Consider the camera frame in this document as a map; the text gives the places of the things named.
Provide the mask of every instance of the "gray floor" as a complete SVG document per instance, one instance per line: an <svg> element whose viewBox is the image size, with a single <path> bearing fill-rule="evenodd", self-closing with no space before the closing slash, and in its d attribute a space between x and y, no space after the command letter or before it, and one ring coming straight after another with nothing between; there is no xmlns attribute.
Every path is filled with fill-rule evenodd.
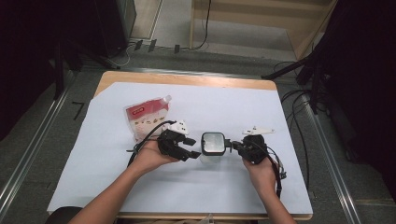
<svg viewBox="0 0 396 224"><path fill-rule="evenodd" d="M194 21L193 45L199 46L205 37L205 21ZM191 0L163 0L152 39L157 46L174 47L190 44ZM295 61L285 29L257 25L210 21L207 40L201 50L255 58Z"/></svg>
<svg viewBox="0 0 396 224"><path fill-rule="evenodd" d="M278 63L274 60L196 51L182 51L179 54L174 54L172 49L156 48L153 52L148 52L147 46L143 46L138 51L130 50L130 55L131 61L121 70L152 68L234 74L237 77L259 79L262 74L272 73L274 66ZM126 61L127 58L126 55L121 54L113 60ZM59 114L51 125L34 163L24 178L21 188L7 210L2 223L45 222L48 217L46 209L50 198L78 136L78 130L84 120L88 103L93 97L97 83L104 71L97 63L86 60L81 72L76 74L76 80L72 84ZM288 91L300 88L295 84L293 77L294 74L290 73L276 81L280 96ZM51 86L23 116L11 134L0 143L0 184L4 185L6 183L13 169L17 166L24 150L34 136L35 130L52 103L53 93L54 89ZM74 120L74 117L78 112L78 105L72 104L73 102L86 103L76 120ZM292 99L289 99L284 104L286 116L291 111L291 102ZM324 114L319 114L319 118L332 148L332 153L357 205L361 222L396 223L396 206L390 199L391 197L382 182L380 174L369 165L348 162L344 148L331 121ZM318 143L318 137L305 110L298 114L297 120L302 126L307 143L310 167L308 192L314 209L313 218L304 221L304 223L347 223ZM306 158L301 137L295 127L293 125L290 133L304 178L306 178Z"/></svg>

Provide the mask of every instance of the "wire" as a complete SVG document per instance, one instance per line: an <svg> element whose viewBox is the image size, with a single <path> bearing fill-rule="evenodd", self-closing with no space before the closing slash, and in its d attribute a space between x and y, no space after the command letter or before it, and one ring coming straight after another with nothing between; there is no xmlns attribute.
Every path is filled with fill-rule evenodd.
<svg viewBox="0 0 396 224"><path fill-rule="evenodd" d="M268 149L270 149L272 151L272 153L270 152L269 154L273 154L276 158L276 162L279 166L279 172L281 175L284 175L284 177L281 176L281 178L286 178L286 172L285 172L285 167L283 167L282 161L280 160L280 158L276 155L276 153L274 152L273 149L271 149L270 147L267 146Z"/></svg>
<svg viewBox="0 0 396 224"><path fill-rule="evenodd" d="M281 62L281 63L277 63L277 64L274 65L274 67L273 67L274 72L277 72L277 71L276 71L276 68L277 68L280 64L282 64L282 63L295 63L295 62L290 61L290 62ZM296 76L298 76L298 74L297 74L297 72L296 72L295 69L293 70L293 72L294 72L294 74L295 74Z"/></svg>
<svg viewBox="0 0 396 224"><path fill-rule="evenodd" d="M119 50L117 51L117 53L115 53L114 55L108 57L108 59L113 59L113 58L119 56L119 54L120 54L123 50L127 49L128 47L131 47L131 45L129 45L129 44L131 44L131 43L132 43L132 44L136 44L136 42L134 42L134 41L129 41L129 42L128 42L128 45L127 45L126 47L119 49Z"/></svg>
<svg viewBox="0 0 396 224"><path fill-rule="evenodd" d="M113 61L111 61L110 59L107 59L107 60L108 60L109 62L113 63L114 65L116 65L116 66L119 66L119 67L121 67L121 66L124 66L124 65L128 64L128 63L129 63L129 61L131 61L131 56L130 56L130 55L129 55L129 53L128 53L128 49L129 49L129 48L131 48L132 46L134 46L134 44L132 44L132 45L128 46L128 48L125 50L125 53L126 53L126 55L128 56L128 61L127 61L126 63L119 64L119 63L114 63L114 62L113 62Z"/></svg>
<svg viewBox="0 0 396 224"><path fill-rule="evenodd" d="M249 142L249 143L255 145L256 147L258 147L259 149L261 149L262 151L267 152L268 160L272 163L272 167L273 167L273 170L274 170L274 173L275 173L275 178L276 178L276 195L277 195L278 198L280 198L280 192L282 191L282 182L281 182L281 179L283 179L283 178L282 178L282 175L284 175L284 169L283 169L283 166L281 166L281 164L279 163L279 157L278 157L278 156L276 155L276 153L270 148L271 151L272 151L272 152L275 154L275 156L276 156L276 162L277 162L277 164L276 164L276 163L274 162L274 159L271 158L271 157L269 156L268 151L264 150L264 148L262 148L259 144L255 143L255 142L253 142L253 141L247 140L247 139L244 139L243 141L244 141L244 142Z"/></svg>
<svg viewBox="0 0 396 224"><path fill-rule="evenodd" d="M275 156L276 162L277 162L277 164L278 164L278 166L279 166L280 173L283 173L283 172L285 171L283 165L280 163L280 158L276 155L276 153L274 152L273 149L271 149L270 147L267 146L267 148L269 148L269 149L272 151L272 153L271 153L271 152L268 152L268 150L265 150L265 149L262 148L259 144L255 143L255 142L253 142L253 141L249 141L249 140L247 140L247 139L244 139L244 141L249 142L250 144L253 144L254 146L256 146L256 147L258 147L259 149L261 149L263 152L268 153L268 154L267 154L268 156L269 156L269 154L273 154L273 155Z"/></svg>
<svg viewBox="0 0 396 224"><path fill-rule="evenodd" d="M200 49L207 40L207 24L209 23L209 15L210 15L210 6L212 5L212 0L209 0L209 7L207 8L207 15L206 15L206 25L205 25L205 38L202 44L198 47L192 48L191 50L198 50Z"/></svg>
<svg viewBox="0 0 396 224"><path fill-rule="evenodd" d="M203 17L204 16L204 11L203 10L201 10L201 16ZM206 28L205 28L205 26L204 26L204 20L201 20L201 25L202 25L202 29L204 30L204 31L206 31Z"/></svg>
<svg viewBox="0 0 396 224"><path fill-rule="evenodd" d="M176 122L175 122L175 121L171 121L171 120L167 120L167 121L164 121L164 122L158 124L157 126L155 126L155 127L151 130L151 132L148 133L148 135L146 135L146 137L143 139L143 141L141 141L140 143L134 145L133 154L132 154L131 158L130 158L129 161L128 161L128 166L134 161L134 158L137 156L137 154L139 153L139 150L142 148L142 146L145 145L145 143L146 143L147 141L150 141L149 138L151 137L151 135L152 135L155 131L157 131L157 129L159 129L161 126L163 126L163 125L166 124L166 123L174 124L174 123L176 123Z"/></svg>
<svg viewBox="0 0 396 224"><path fill-rule="evenodd" d="M303 132L301 131L301 128L300 128L300 124L298 123L298 121L297 121L297 118L295 118L295 110L294 110L294 105L295 105L295 103L297 102L297 100L300 98L300 97L302 97L304 94L306 94L306 92L303 92L303 93L300 93L295 99L294 99L294 101L293 101L293 104L291 105L291 110L292 110L292 113L293 113L293 116L294 116L294 120L295 120L295 123L296 123L296 126L297 126L297 130L298 130L298 132L299 132L299 134L300 134L300 136L301 136L301 140L302 140L302 142L303 142L303 147L304 147L304 154L305 154L305 167L306 167L306 180L305 180L305 186L306 186L306 190L309 190L309 159L308 159L308 150L306 149L306 143L305 143L305 139L304 139L304 136L303 136Z"/></svg>
<svg viewBox="0 0 396 224"><path fill-rule="evenodd" d="M285 95L283 95L282 99L280 100L280 103L283 104L283 102L285 102L286 99L288 99L289 97L291 97L292 95L294 95L295 93L298 92L311 92L311 90L297 90L297 91L289 91L287 93L285 93Z"/></svg>
<svg viewBox="0 0 396 224"><path fill-rule="evenodd" d="M295 114L297 115L298 113L300 113L301 111L303 111L303 109L307 106L307 105L309 105L309 101L303 101L302 103L300 103L299 105L297 105L296 106L296 108L297 107L299 107L299 106L301 106L301 105L303 105L303 104L305 104L302 108L300 108ZM291 112L289 115L288 115L288 117L286 118L286 120L288 120L291 116L293 115L293 113ZM290 122L290 126L289 126L289 131L291 130L291 126L293 125L293 121L295 120L295 117L293 116L293 118L291 119L291 122Z"/></svg>

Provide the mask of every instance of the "white paper sheet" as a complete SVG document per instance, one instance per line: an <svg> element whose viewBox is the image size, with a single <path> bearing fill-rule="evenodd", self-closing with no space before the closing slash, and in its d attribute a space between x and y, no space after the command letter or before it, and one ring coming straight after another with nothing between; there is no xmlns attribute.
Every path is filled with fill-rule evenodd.
<svg viewBox="0 0 396 224"><path fill-rule="evenodd" d="M62 206L85 206L125 169L134 146L123 108L170 94L167 119L184 119L200 151L202 133L220 132L241 141L253 126L275 129L265 142L282 160L281 201L291 214L312 214L303 176L277 91L163 84L114 83L89 106L70 154L50 212ZM262 214L265 209L237 152L227 151L220 163L199 159L166 164L143 176L121 212Z"/></svg>

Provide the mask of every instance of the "snack package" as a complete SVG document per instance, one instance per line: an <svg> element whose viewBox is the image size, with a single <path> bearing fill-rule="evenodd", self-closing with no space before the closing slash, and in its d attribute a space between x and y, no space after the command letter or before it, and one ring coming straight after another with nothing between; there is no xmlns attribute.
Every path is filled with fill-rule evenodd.
<svg viewBox="0 0 396 224"><path fill-rule="evenodd" d="M146 135L158 124L166 121L165 117L169 110L170 95L163 98L156 98L138 105L131 105L125 108L129 126L134 134L136 143L140 143ZM157 129L153 135L160 135L162 128Z"/></svg>

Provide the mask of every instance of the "black cable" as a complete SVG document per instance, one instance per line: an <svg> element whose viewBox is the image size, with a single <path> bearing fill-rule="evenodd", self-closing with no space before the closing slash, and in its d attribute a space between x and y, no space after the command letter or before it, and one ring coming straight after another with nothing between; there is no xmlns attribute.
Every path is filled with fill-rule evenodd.
<svg viewBox="0 0 396 224"><path fill-rule="evenodd" d="M205 25L205 38L202 44L198 47L192 48L191 50L198 50L200 49L204 43L206 42L207 39L207 24L209 23L209 14L210 14L210 6L212 5L212 0L209 0L209 7L207 8L207 15L206 15L206 25Z"/></svg>
<svg viewBox="0 0 396 224"><path fill-rule="evenodd" d="M296 108L299 107L299 106L301 106L301 105L303 105L303 104L305 104L305 105L304 105L302 108L300 108L300 109L296 112L296 115L297 115L298 113L300 113L301 111L303 111L303 109L304 109L307 105L309 105L309 101L303 101L303 102L301 102L299 105L296 106ZM288 121L288 119L289 119L292 115L293 115L293 113L291 112L291 113L286 117L286 121ZM289 130L291 130L291 125L292 125L293 121L294 121L294 117L291 119L290 126L289 126Z"/></svg>
<svg viewBox="0 0 396 224"><path fill-rule="evenodd" d="M264 148L262 148L259 144L255 143L253 141L249 141L247 139L244 139L243 141L249 142L249 143L255 145L256 147L258 147L259 149L261 149L262 151L267 152L268 160L272 163L272 167L273 167L275 178L276 178L276 195L278 198L280 198L280 193L282 191L282 182L281 182L282 177L281 176L284 175L284 168L279 163L279 157L276 155L276 153L270 147L267 146L267 148L270 148L276 157L276 162L277 162L277 165L276 165L274 160L270 157L268 151L266 151Z"/></svg>
<svg viewBox="0 0 396 224"><path fill-rule="evenodd" d="M283 104L283 102L284 102L286 99L288 99L289 97L291 97L292 95L294 95L294 94L297 93L297 92L304 92L304 93L307 93L307 92L311 92L311 90L289 91L289 92L285 93L285 95L283 95L282 99L280 100L280 103Z"/></svg>
<svg viewBox="0 0 396 224"><path fill-rule="evenodd" d="M295 111L294 111L294 105L295 105L295 103L296 103L297 100L298 100L300 97L302 97L304 94L305 94L305 92L300 93L300 94L294 99L293 104L291 105L291 110L292 110L292 113L293 113L293 116L294 116L294 120L295 120L295 123L296 123L296 126L297 126L297 130L298 130L298 132L299 132L299 134L300 134L300 136L301 136L301 140L302 140L302 142L303 142L304 154L305 154L305 166L306 166L306 181L305 181L305 186L306 186L306 190L309 190L309 173L310 173L310 172L309 172L308 151L307 151L307 149L306 149L306 143L305 143L305 139L304 139L303 133L302 133L301 128L300 128L300 124L298 123L297 118L295 118Z"/></svg>
<svg viewBox="0 0 396 224"><path fill-rule="evenodd" d="M324 96L318 97L317 100L323 99ZM325 103L326 103L326 101L324 101L324 102L317 101L317 104L315 105L315 109L318 110L318 111L321 111L321 112L326 112L326 108L320 108L320 107L318 106L319 104L322 104L324 107L326 107L326 104L325 104Z"/></svg>
<svg viewBox="0 0 396 224"><path fill-rule="evenodd" d="M270 147L267 146L268 149L270 149L272 151L272 154L274 154L275 158L276 158L276 162L279 166L279 174L280 174L280 178L284 179L286 178L286 172L285 172L285 167L283 167L283 164L280 161L280 158L276 155L276 153L274 152L273 149L271 149Z"/></svg>
<svg viewBox="0 0 396 224"><path fill-rule="evenodd" d="M151 135L157 131L157 129L159 129L161 126L163 126L164 124L169 123L169 124L174 124L176 123L175 121L171 121L171 120L167 120L164 121L160 124L158 124L157 126L155 126L151 132L148 133L148 135L146 135L146 137L143 139L143 141L141 141L140 143L136 144L134 146L134 153L131 156L131 159L129 159L128 161L128 166L134 161L134 158L137 156L137 154L139 153L139 150L142 148L143 145L145 145L145 143L149 140L149 138L151 137Z"/></svg>
<svg viewBox="0 0 396 224"><path fill-rule="evenodd" d="M280 64L282 64L282 63L295 63L295 62L290 61L290 62L281 62L281 63L277 63L277 64L274 65L274 67L273 67L274 72L277 72L277 71L276 71L276 68L277 68ZM297 72L296 72L295 69L293 70L293 72L294 72L294 74L295 74L296 76L298 76L298 74L297 74Z"/></svg>

